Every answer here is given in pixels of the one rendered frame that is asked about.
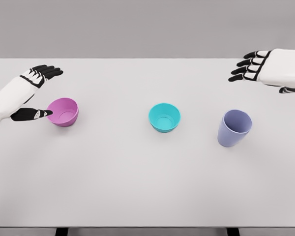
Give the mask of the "turquoise bowl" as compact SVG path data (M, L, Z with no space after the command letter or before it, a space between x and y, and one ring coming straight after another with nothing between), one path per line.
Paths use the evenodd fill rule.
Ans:
M179 109L172 104L159 103L150 109L148 120L156 131L168 133L179 125L181 113Z

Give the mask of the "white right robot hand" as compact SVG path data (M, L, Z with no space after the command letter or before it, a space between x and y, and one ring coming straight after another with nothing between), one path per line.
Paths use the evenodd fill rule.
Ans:
M243 56L229 82L252 81L278 87L280 94L295 93L295 50L257 50Z

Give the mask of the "pink bowl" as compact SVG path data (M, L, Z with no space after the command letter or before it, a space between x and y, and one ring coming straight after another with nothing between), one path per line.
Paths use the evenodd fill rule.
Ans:
M53 113L47 119L60 127L69 127L75 123L79 114L78 103L71 98L59 98L49 104L47 110Z

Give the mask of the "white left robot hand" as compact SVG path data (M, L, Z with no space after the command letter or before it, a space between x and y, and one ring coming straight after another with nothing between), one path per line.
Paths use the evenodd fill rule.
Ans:
M45 64L32 67L0 90L0 120L28 121L51 115L50 110L22 108L47 81L63 71Z

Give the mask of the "lavender cup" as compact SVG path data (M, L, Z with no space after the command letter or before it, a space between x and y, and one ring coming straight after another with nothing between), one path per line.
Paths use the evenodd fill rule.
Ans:
M250 132L251 128L252 120L246 112L229 110L221 119L217 140L224 147L233 147Z

